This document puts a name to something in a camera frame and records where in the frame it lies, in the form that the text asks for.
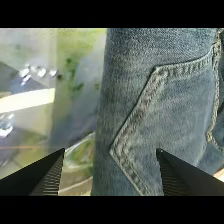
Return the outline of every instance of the jeans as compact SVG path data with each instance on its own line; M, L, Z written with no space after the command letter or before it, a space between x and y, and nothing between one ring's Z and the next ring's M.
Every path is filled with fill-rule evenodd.
M92 195L163 195L156 148L209 174L224 164L221 31L108 29Z

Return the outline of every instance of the blurry background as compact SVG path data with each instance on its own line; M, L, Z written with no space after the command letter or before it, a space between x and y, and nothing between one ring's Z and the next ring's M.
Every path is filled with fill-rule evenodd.
M88 195L105 40L105 28L0 29L0 179L63 147L59 195Z

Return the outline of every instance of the jeans pocket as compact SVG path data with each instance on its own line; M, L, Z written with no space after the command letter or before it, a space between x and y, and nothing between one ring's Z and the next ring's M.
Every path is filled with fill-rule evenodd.
M214 47L203 57L157 66L120 128L110 154L140 195L162 195L156 148L195 165L216 97Z

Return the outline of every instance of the denim fabric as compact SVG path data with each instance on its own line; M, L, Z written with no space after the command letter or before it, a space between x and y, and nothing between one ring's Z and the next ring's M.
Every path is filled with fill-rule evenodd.
M108 29L92 195L163 195L156 148L203 169L217 145L217 31Z

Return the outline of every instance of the blue jeans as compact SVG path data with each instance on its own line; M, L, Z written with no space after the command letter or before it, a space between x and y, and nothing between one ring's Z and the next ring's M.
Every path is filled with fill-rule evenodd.
M92 195L163 195L156 148L210 174L224 164L220 33L108 29Z

